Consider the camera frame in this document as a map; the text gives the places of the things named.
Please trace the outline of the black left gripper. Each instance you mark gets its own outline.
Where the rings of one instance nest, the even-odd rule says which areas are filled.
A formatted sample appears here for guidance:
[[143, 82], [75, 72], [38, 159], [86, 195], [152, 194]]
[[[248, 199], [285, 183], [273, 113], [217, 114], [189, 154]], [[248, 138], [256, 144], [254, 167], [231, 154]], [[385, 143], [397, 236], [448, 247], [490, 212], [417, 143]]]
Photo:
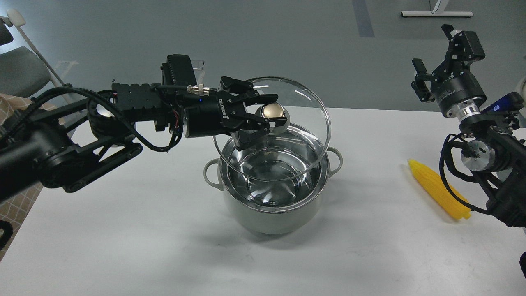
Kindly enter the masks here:
[[284, 133], [288, 118], [251, 119], [246, 107], [259, 105], [255, 116], [263, 116], [263, 107], [277, 103], [277, 94], [260, 94], [250, 81], [222, 76], [219, 97], [190, 99], [182, 104], [185, 137], [205, 137], [233, 133], [238, 150], [253, 146], [266, 137]]

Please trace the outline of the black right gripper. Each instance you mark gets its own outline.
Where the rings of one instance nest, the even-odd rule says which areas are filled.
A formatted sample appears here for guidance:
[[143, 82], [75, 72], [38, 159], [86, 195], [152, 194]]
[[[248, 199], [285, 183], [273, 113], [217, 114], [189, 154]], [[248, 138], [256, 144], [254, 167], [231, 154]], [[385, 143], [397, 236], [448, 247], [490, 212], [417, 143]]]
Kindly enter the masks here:
[[[485, 51], [474, 31], [458, 31], [450, 24], [443, 24], [442, 31], [449, 39], [444, 61], [429, 74], [423, 61], [413, 58], [415, 79], [411, 83], [418, 99], [423, 103], [436, 101], [440, 112], [452, 118], [451, 109], [464, 101], [473, 100], [480, 107], [487, 96], [469, 65], [485, 58]], [[431, 82], [429, 90], [426, 82]]]

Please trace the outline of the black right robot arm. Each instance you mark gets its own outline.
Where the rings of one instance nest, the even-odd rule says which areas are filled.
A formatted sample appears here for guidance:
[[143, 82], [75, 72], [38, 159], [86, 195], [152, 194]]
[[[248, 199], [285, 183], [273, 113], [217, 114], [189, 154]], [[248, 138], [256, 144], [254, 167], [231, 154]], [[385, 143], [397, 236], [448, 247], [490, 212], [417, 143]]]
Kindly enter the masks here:
[[[440, 179], [448, 193], [469, 210], [495, 217], [508, 227], [526, 226], [525, 140], [513, 131], [520, 128], [518, 115], [524, 98], [510, 92], [480, 109], [485, 92], [470, 71], [485, 52], [474, 31], [442, 25], [449, 41], [443, 62], [428, 73], [423, 61], [412, 60], [415, 78], [411, 83], [421, 102], [436, 102], [445, 118], [457, 118], [459, 133], [449, 134], [442, 145]], [[485, 209], [460, 199], [447, 183], [444, 169], [466, 182], [477, 183], [488, 200]]]

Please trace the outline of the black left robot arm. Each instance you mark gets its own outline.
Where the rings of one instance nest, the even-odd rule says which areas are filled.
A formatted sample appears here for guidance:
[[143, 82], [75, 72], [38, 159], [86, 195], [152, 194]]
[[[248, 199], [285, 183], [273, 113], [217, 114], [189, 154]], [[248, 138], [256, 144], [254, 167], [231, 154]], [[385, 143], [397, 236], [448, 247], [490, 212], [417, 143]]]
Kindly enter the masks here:
[[189, 56], [169, 55], [161, 83], [113, 83], [95, 92], [51, 88], [1, 125], [1, 202], [36, 183], [76, 192], [139, 155], [168, 152], [182, 137], [228, 135], [236, 148], [286, 128], [278, 95], [223, 76], [198, 84]]

